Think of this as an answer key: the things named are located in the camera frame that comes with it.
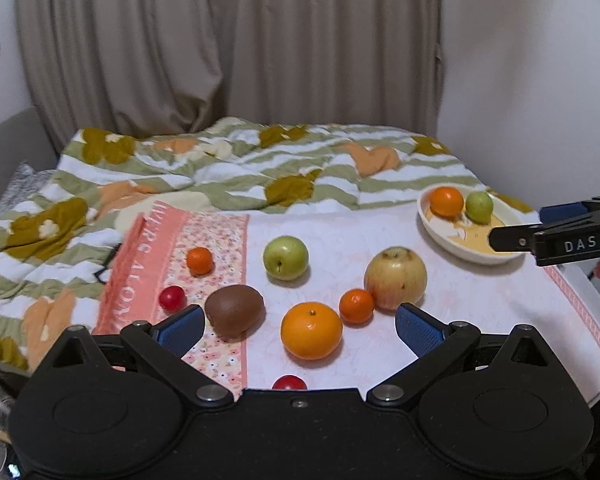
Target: yellow plate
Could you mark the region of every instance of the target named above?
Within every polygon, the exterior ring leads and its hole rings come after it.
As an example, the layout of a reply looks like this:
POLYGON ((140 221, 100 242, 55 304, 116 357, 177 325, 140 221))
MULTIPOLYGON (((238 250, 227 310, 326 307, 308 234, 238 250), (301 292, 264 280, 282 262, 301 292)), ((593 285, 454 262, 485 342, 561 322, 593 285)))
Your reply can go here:
POLYGON ((429 208, 429 197, 439 187, 453 187, 465 199, 469 193, 475 191, 475 188, 462 184, 435 184, 422 191, 418 199, 418 213, 427 233, 438 245, 465 261, 489 266, 504 264, 523 254, 497 253, 489 245, 491 228, 523 223, 509 205, 491 195, 493 215, 490 225, 480 225, 470 221, 464 211, 458 218, 449 221, 435 216, 429 208))

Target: floral blanket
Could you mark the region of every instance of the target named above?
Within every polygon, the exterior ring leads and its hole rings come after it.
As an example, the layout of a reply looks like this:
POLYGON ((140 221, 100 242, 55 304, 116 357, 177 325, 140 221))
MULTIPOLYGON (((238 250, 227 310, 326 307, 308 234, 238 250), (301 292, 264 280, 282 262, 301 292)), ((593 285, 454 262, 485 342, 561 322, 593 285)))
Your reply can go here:
POLYGON ((484 188, 435 139, 396 128, 225 118, 143 140, 80 130, 42 191, 0 219, 0 360, 35 368, 65 327, 95 326, 96 276, 158 197, 194 212, 305 214, 411 202, 438 182, 484 188))

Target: red cherry tomato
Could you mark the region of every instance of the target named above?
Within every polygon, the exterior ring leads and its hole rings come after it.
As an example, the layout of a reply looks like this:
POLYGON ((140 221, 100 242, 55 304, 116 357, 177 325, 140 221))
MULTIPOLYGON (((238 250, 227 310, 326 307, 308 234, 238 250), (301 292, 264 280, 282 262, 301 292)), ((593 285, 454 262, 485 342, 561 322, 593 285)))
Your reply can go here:
POLYGON ((295 375, 283 375, 273 386, 272 390, 306 390, 305 382, 295 375))
POLYGON ((187 295, 182 290, 182 287, 171 285, 160 293, 158 303, 160 303, 165 312, 174 314, 187 306, 187 295))

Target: beige curtain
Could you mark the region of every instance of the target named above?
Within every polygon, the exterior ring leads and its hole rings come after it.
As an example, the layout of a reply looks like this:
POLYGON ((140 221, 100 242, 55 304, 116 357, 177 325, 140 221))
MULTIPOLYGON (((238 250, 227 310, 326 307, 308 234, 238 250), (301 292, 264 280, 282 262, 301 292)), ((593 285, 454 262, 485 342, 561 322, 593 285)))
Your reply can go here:
POLYGON ((30 89, 62 146, 223 115, 434 134, 439 0, 17 0, 30 89))

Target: orange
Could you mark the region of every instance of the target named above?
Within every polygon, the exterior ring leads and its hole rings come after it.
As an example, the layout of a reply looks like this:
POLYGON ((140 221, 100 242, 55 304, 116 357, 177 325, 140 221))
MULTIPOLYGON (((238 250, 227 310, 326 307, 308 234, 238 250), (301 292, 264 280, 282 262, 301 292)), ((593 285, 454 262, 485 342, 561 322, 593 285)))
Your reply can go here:
POLYGON ((340 298, 340 317, 347 323, 364 323, 374 312, 374 297, 362 288, 353 288, 340 298))
POLYGON ((299 303, 283 317, 280 339, 288 352, 300 359, 322 359, 338 347, 342 322, 323 303, 299 303))
POLYGON ((455 187, 439 187, 429 196, 431 212, 443 218, 455 218, 462 212, 464 198, 455 187))
POLYGON ((196 247, 187 253, 187 267, 193 276, 203 276, 214 270, 214 256, 206 247, 196 247))

